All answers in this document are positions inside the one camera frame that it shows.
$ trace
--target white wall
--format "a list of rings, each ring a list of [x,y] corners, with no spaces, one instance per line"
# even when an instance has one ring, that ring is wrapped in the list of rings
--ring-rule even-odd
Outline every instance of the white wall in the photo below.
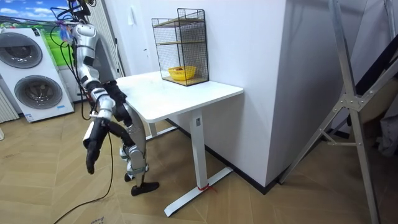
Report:
[[[140,0],[104,0],[115,37],[118,39],[119,53],[125,75],[154,72],[147,51],[147,39],[152,38],[142,26]]]
[[[366,0],[340,3],[352,52]],[[302,150],[337,102],[341,87],[328,0],[288,0],[266,184]]]
[[[154,70],[151,19],[175,18],[179,7],[205,10],[210,80],[245,91],[203,109],[205,143],[265,185],[285,1],[142,1]],[[187,114],[172,120],[189,131]]]
[[[393,1],[393,5],[395,21],[398,23],[398,2]],[[390,41],[384,0],[368,0],[351,56],[355,83],[360,81]],[[342,110],[333,121],[332,128],[335,128],[342,120],[347,118],[348,114],[348,110]],[[350,128],[344,125],[340,131],[349,133]]]

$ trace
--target humanoid robot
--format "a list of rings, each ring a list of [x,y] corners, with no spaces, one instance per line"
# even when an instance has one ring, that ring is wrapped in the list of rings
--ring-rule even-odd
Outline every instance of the humanoid robot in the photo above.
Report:
[[[73,7],[71,2],[76,2],[78,5]],[[101,35],[95,26],[85,19],[90,15],[85,0],[70,0],[70,9],[63,14],[68,12],[78,19],[72,29],[72,47],[77,75],[80,84],[99,108],[97,114],[90,115],[93,121],[83,139],[83,145],[87,149],[87,171],[94,174],[94,165],[100,156],[102,143],[110,132],[121,138],[123,143],[120,155],[127,161],[125,181],[136,179],[136,186],[131,189],[131,195],[136,196],[156,190],[159,187],[158,182],[144,182],[148,165],[143,123],[137,112],[126,103],[126,95],[114,80],[116,69],[113,60],[110,60],[106,42],[101,41]],[[122,121],[126,128],[111,121],[113,116],[117,121]]]

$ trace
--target red cable tie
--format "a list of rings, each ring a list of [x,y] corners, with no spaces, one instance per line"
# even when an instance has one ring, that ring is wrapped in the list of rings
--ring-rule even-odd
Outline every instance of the red cable tie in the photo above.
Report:
[[[198,186],[198,190],[200,190],[200,191],[204,191],[204,190],[207,190],[207,189],[214,190],[214,191],[217,193],[217,190],[216,190],[214,187],[210,186],[209,184],[207,184],[207,185],[204,186],[203,188],[200,188],[200,187]]]

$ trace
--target green landscape poster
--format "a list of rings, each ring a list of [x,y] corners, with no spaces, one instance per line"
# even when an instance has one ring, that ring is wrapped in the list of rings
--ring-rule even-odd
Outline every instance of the green landscape poster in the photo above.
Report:
[[[31,0],[5,0],[0,1],[0,27],[7,27],[11,29],[18,28],[37,28],[41,34],[45,37],[45,40],[49,46],[49,49],[55,59],[58,66],[66,65],[62,57],[64,54],[66,60],[69,62],[68,48],[63,48],[62,52],[57,44],[61,44],[62,40],[59,37],[59,28],[55,28],[52,37],[57,43],[54,43],[50,37],[50,31],[52,26],[45,26],[46,22],[33,22],[29,21],[27,24],[19,24],[17,22],[26,22],[18,19],[10,19],[5,16],[11,17],[22,17],[26,19],[36,19],[41,21],[55,21],[55,16],[50,10],[51,7],[59,7],[66,9],[66,0],[43,0],[43,1],[31,1]]]

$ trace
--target white desk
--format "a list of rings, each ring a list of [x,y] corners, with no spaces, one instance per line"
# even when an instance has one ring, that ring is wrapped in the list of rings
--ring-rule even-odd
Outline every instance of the white desk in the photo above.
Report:
[[[207,179],[201,108],[241,94],[242,88],[212,81],[186,87],[162,80],[160,72],[118,78],[117,82],[121,91],[127,95],[127,103],[149,124],[151,136],[147,139],[175,129],[171,127],[157,133],[154,125],[156,121],[191,111],[190,130],[198,187],[167,206],[164,212],[168,217],[204,191],[200,189],[213,185],[232,171],[226,167]]]

